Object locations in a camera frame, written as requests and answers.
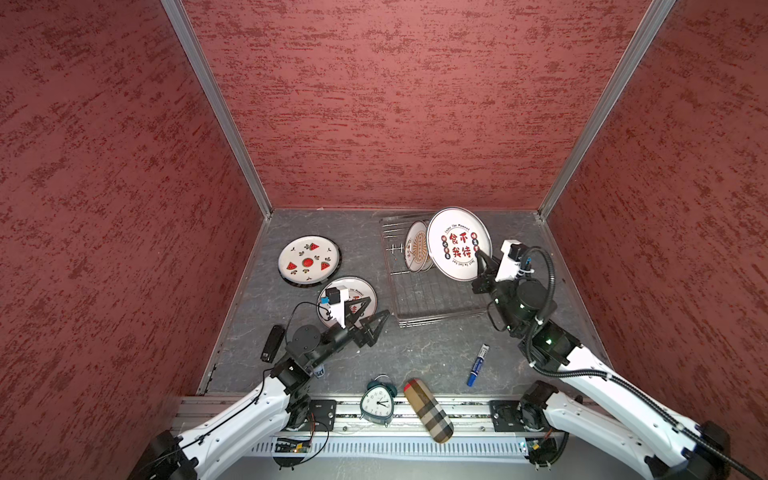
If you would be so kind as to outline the white plate red dots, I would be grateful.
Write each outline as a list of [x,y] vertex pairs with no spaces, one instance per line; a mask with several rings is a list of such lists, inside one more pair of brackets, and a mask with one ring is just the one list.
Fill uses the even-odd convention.
[[460,207],[437,212],[427,226],[427,247],[446,277],[471,282],[478,276],[478,252],[492,253],[491,236],[477,215]]

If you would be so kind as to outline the white plate red text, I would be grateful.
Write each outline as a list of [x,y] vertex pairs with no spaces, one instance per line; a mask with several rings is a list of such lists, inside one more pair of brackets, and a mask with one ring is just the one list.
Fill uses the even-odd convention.
[[333,324],[337,323],[337,320],[335,320],[330,315],[330,312],[329,312],[330,305],[322,303],[322,299],[326,297],[326,293],[329,288],[338,288],[338,289],[347,288],[350,300],[357,300],[364,297],[369,298],[370,304],[364,310],[364,313],[362,315],[363,319],[371,317],[376,313],[377,307],[378,307],[378,297],[372,285],[369,282],[367,282],[365,279],[360,277],[355,277],[355,276],[340,277],[336,280],[331,281],[320,292],[317,298],[317,304],[319,305],[319,307],[316,310],[317,316],[326,327],[331,327]]

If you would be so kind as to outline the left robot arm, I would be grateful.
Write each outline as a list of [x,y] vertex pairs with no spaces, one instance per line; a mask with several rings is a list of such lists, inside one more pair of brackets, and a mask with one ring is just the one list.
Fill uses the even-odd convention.
[[286,427],[302,426],[309,414],[314,371],[348,344],[374,346],[391,316],[382,310],[363,317],[370,299],[348,300],[343,324],[304,325],[285,353],[262,372],[254,390],[213,418],[178,435],[165,430],[152,439],[130,479],[217,479],[260,441]]

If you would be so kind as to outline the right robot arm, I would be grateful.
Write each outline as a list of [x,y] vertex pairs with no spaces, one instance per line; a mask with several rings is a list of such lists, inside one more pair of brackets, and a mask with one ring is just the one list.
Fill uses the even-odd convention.
[[500,258],[479,246],[461,255],[476,262],[474,292],[491,295],[504,331],[519,339],[528,365],[542,377],[519,401],[523,426],[578,437],[644,479],[726,479],[731,472],[757,478],[731,456],[722,427],[697,423],[653,399],[552,320],[556,271],[544,249],[508,240]]

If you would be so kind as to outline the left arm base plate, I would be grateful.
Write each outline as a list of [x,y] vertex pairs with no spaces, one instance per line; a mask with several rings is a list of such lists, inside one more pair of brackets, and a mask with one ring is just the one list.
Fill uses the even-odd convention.
[[338,401],[335,399],[305,398],[290,410],[287,431],[311,432],[317,422],[330,430],[334,428]]

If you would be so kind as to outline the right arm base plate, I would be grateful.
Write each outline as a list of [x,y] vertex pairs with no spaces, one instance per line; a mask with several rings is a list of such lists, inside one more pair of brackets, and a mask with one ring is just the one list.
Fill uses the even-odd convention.
[[497,433],[565,434],[545,417],[546,401],[491,400],[490,418]]

